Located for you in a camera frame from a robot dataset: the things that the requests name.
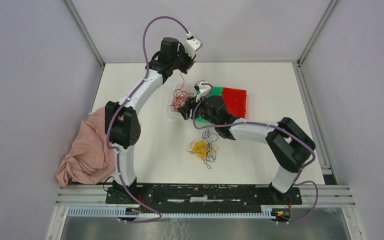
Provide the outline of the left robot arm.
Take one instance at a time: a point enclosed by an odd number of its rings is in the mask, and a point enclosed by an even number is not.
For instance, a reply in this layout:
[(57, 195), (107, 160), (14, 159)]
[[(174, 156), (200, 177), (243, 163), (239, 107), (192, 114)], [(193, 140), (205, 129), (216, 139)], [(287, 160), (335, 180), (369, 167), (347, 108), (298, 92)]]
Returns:
[(160, 50), (146, 62), (143, 76), (119, 101), (108, 101), (104, 107), (107, 146), (115, 152), (115, 169), (119, 182), (118, 197), (129, 204), (136, 200), (138, 191), (134, 170), (135, 144), (141, 136), (138, 113), (152, 94), (160, 88), (174, 71), (187, 74), (194, 65), (196, 53), (203, 42), (190, 36), (185, 43), (173, 37), (161, 41)]

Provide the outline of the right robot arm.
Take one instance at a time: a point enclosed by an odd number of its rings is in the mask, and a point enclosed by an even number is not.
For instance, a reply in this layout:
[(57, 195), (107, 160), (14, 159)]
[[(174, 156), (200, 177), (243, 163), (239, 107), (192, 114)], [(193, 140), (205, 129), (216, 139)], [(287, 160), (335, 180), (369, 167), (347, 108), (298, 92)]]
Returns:
[(223, 139), (247, 140), (266, 144), (279, 165), (270, 183), (269, 199), (282, 204), (302, 170), (315, 160), (314, 141), (295, 121), (284, 117), (275, 123), (248, 121), (228, 112), (220, 96), (187, 98), (177, 111), (185, 120), (203, 118)]

